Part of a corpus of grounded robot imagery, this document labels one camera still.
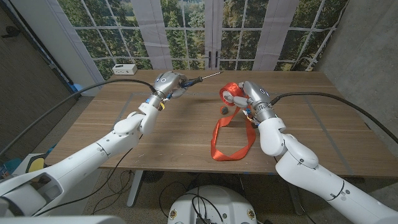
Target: yellow object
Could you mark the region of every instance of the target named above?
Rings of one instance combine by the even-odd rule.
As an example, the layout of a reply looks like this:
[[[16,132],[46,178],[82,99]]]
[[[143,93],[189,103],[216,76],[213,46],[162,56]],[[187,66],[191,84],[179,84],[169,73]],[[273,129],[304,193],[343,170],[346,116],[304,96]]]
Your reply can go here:
[[[33,161],[29,167],[28,172],[33,172],[37,170],[41,170],[44,168],[44,159],[43,158],[38,158]]]

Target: table leg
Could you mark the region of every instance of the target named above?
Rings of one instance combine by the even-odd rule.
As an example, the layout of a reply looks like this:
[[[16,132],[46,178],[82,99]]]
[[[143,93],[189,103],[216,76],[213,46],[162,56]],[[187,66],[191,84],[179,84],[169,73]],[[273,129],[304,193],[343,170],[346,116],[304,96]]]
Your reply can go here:
[[[131,183],[129,197],[127,198],[128,207],[133,207],[134,204],[136,203],[136,200],[138,198],[139,188],[141,186],[141,178],[143,173],[144,173],[143,170],[136,170],[134,173],[134,178]]]
[[[303,215],[304,211],[300,206],[299,189],[293,184],[287,183],[289,186],[290,197],[292,198],[293,207],[297,215]]]

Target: screwdriver shaft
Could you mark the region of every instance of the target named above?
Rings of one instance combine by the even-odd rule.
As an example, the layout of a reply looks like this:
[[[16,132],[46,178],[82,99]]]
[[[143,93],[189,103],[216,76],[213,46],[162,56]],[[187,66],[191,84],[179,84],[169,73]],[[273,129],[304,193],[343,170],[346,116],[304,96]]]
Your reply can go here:
[[[220,73],[223,73],[223,71],[217,72],[217,73],[214,73],[214,74],[211,74],[211,75],[208,75],[208,76],[206,76],[206,77],[203,77],[202,79],[205,79],[205,78],[208,78],[208,77],[212,77],[213,75],[218,75],[218,74],[220,74]]]

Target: forest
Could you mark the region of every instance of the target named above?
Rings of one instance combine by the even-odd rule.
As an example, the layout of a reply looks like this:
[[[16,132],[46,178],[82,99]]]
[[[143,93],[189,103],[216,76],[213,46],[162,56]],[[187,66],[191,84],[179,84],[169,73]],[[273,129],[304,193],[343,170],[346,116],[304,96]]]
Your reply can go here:
[[[111,68],[114,61],[97,58],[114,57],[116,63],[135,63],[138,69],[152,69],[130,0],[108,0],[111,11],[105,0],[84,0],[93,21],[80,0],[58,2],[105,80],[113,74]],[[347,0],[326,0],[317,21],[314,22],[321,0],[300,0],[290,26],[316,29],[332,27],[346,2]],[[160,0],[160,5],[173,68],[203,70],[204,0]],[[252,69],[268,0],[248,0],[246,13],[244,5],[245,0],[224,0],[222,26],[227,30],[222,30],[222,70]],[[97,29],[98,26],[131,28],[120,28],[119,31]],[[329,30],[289,30],[275,70],[305,70],[310,64],[307,58],[314,58],[328,32]],[[318,54],[317,60],[322,56],[324,49],[325,47]]]

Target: red tape roll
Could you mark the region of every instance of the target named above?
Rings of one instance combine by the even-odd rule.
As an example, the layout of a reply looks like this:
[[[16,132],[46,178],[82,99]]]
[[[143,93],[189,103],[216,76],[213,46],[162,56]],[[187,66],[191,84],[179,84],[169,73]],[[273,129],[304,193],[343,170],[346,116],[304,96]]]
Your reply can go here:
[[[243,96],[242,90],[239,88],[238,84],[236,83],[228,83],[220,90],[220,97],[223,102],[228,106],[234,106],[234,103],[230,103],[224,99],[223,92],[228,91],[233,96]],[[248,144],[244,146],[242,149],[238,150],[234,154],[227,156],[223,154],[220,150],[216,148],[217,142],[217,135],[218,131],[221,127],[224,127],[231,122],[231,120],[235,117],[235,115],[239,112],[240,108],[236,107],[234,114],[231,116],[221,118],[217,121],[216,127],[213,131],[213,139],[211,139],[211,156],[216,161],[236,161],[242,159],[248,150],[253,145],[254,141],[256,140],[256,132],[254,132],[253,127],[251,126],[251,122],[248,119],[246,121],[246,135],[248,136]]]
[[[239,88],[236,83],[228,83],[223,88],[220,89],[220,97],[221,100],[228,106],[234,106],[234,103],[230,103],[224,99],[223,92],[227,91],[233,96],[243,96],[242,90]]]

